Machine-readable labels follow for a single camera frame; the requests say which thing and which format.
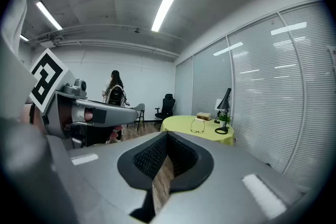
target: black lamp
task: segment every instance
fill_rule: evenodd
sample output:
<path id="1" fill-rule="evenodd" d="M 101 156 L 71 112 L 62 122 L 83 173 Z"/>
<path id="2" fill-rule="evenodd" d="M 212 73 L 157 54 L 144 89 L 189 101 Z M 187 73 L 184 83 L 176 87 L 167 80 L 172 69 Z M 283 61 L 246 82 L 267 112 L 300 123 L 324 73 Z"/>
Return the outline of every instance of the black lamp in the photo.
<path id="1" fill-rule="evenodd" d="M 223 100 L 218 105 L 217 109 L 224 110 L 225 114 L 225 124 L 224 127 L 217 128 L 215 132 L 217 134 L 227 134 L 228 128 L 226 127 L 226 121 L 227 121 L 227 113 L 229 111 L 230 105 L 229 105 L 229 97 L 231 93 L 231 88 L 227 88 L 226 94 L 223 98 Z"/>

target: potted plant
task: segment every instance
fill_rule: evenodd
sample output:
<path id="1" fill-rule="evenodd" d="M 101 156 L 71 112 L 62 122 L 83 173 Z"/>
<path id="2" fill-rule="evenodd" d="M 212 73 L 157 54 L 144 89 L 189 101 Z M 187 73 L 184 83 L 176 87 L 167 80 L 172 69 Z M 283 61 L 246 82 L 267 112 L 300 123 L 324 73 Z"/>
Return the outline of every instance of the potted plant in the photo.
<path id="1" fill-rule="evenodd" d="M 226 116 L 223 112 L 221 112 L 221 114 L 219 115 L 218 119 L 219 119 L 219 126 L 220 127 L 224 127 L 225 120 L 226 120 L 226 123 L 230 123 L 231 122 L 231 117 Z"/>

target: ceiling pipe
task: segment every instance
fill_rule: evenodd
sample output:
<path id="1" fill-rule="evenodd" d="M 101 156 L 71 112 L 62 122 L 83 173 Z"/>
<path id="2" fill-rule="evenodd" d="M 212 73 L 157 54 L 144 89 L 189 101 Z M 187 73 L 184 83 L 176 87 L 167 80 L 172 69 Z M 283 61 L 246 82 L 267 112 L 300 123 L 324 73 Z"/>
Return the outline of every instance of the ceiling pipe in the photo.
<path id="1" fill-rule="evenodd" d="M 73 34 L 73 33 L 83 32 L 83 31 L 87 31 L 86 28 L 88 28 L 88 27 L 99 27 L 99 26 L 101 26 L 101 27 L 126 27 L 126 28 L 131 28 L 131 29 L 132 28 L 136 29 L 136 28 L 139 27 L 139 26 L 132 26 L 132 25 L 119 25 L 119 24 L 88 24 L 88 25 L 68 26 L 68 27 L 64 27 L 62 30 L 53 30 L 53 31 L 41 34 L 39 36 L 36 36 L 34 38 L 30 38 L 29 41 L 34 41 L 34 40 L 37 40 L 38 38 L 43 38 L 44 36 L 50 35 L 50 34 L 53 34 L 53 35 L 57 35 L 57 34 L 66 35 L 66 34 Z M 142 34 L 144 34 L 144 35 L 149 35 L 149 34 L 153 33 L 152 30 L 144 28 L 144 27 L 140 27 L 140 29 L 143 30 Z M 176 39 L 179 39 L 181 41 L 184 41 L 184 39 L 181 38 L 181 37 L 177 37 L 177 36 L 170 35 L 170 34 L 163 33 L 163 32 L 154 32 L 154 34 L 155 35 L 168 36 L 168 37 L 172 37 L 172 38 L 176 38 Z"/>
<path id="2" fill-rule="evenodd" d="M 164 55 L 171 58 L 177 58 L 179 54 L 174 52 L 158 49 L 151 46 L 135 44 L 130 42 L 122 42 L 115 40 L 103 40 L 103 39 L 73 39 L 73 40 L 64 40 L 57 42 L 59 46 L 67 45 L 85 45 L 85 46 L 100 46 L 100 47 L 113 47 L 113 48 L 127 48 L 132 50 L 139 50 L 144 52 L 151 52 L 154 54 Z"/>

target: long dark hair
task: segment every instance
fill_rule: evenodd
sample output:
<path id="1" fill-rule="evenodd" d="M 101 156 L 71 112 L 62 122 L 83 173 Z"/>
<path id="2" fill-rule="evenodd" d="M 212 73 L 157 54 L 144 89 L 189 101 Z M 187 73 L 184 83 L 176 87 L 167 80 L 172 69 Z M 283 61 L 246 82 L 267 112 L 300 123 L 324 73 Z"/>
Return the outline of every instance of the long dark hair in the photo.
<path id="1" fill-rule="evenodd" d="M 124 88 L 122 81 L 120 79 L 119 71 L 112 71 L 113 79 L 110 82 L 109 89 L 112 89 L 114 86 L 119 85 L 121 88 Z"/>

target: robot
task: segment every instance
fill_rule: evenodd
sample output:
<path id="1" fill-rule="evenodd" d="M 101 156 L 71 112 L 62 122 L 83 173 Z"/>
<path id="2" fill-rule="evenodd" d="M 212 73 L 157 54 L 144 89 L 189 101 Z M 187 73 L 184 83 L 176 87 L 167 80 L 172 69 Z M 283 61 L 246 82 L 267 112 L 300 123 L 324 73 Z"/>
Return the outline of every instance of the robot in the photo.
<path id="1" fill-rule="evenodd" d="M 295 208 L 307 199 L 243 149 L 197 136 L 155 132 L 89 146 L 100 128 L 133 122 L 136 111 L 89 100 L 86 83 L 48 49 L 31 73 L 37 83 L 30 98 L 48 135 L 4 120 L 0 161 L 43 222 L 283 223 L 288 216 L 295 219 Z M 174 179 L 167 203 L 155 215 L 152 180 L 167 155 Z"/>

